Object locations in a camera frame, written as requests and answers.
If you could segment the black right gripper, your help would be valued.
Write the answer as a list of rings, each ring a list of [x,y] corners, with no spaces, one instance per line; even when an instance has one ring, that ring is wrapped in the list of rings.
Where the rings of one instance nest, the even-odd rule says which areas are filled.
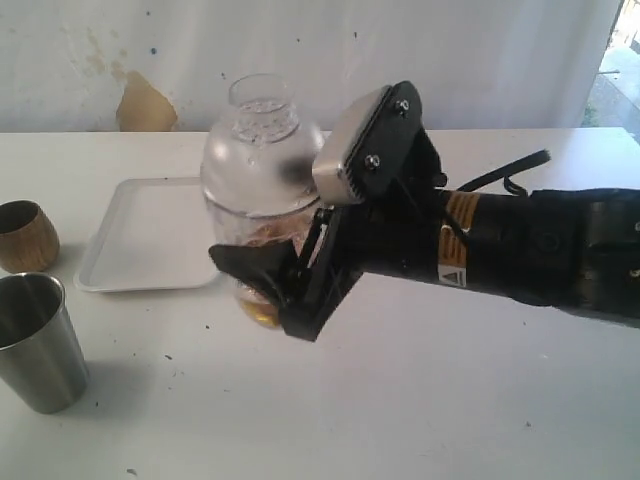
[[[435,274],[447,176],[423,126],[417,88],[409,81],[390,86],[348,166],[362,201],[323,203],[299,258],[292,243],[208,250],[220,272],[279,307],[290,337],[315,341],[365,272]]]

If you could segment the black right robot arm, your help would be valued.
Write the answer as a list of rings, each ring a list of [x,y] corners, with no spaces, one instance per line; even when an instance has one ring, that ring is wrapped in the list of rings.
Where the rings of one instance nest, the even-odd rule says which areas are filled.
[[[416,87],[386,85],[342,113],[316,157],[322,207],[301,249],[283,240],[209,254],[307,341],[364,273],[637,327],[638,192],[529,192],[513,181],[549,158],[540,150],[450,190]]]

